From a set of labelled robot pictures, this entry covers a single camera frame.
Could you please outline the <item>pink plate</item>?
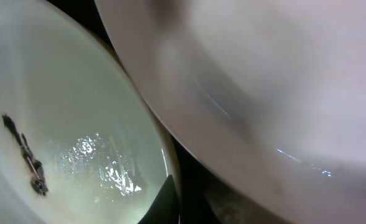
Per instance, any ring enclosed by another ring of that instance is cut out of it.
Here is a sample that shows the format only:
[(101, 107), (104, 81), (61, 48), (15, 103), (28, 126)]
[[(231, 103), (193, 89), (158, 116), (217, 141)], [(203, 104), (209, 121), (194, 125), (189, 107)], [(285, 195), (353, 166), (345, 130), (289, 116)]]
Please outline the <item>pink plate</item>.
[(97, 1), (157, 118), (291, 223), (366, 223), (366, 0)]

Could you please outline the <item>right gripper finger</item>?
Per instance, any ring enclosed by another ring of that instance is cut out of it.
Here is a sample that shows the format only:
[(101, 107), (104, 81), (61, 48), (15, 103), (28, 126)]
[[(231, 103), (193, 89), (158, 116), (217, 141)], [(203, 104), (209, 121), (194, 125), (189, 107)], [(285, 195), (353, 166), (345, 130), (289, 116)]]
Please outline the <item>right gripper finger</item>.
[(179, 205), (173, 176), (169, 175), (138, 224), (179, 224)]

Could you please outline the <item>cream white plate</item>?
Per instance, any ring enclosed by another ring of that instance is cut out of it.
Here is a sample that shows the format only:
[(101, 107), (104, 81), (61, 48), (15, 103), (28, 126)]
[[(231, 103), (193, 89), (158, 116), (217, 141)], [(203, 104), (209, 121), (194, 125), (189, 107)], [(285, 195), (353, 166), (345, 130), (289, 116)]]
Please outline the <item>cream white plate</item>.
[(0, 1), (0, 223), (138, 223), (169, 175), (179, 196), (179, 173), (86, 29), (45, 1)]

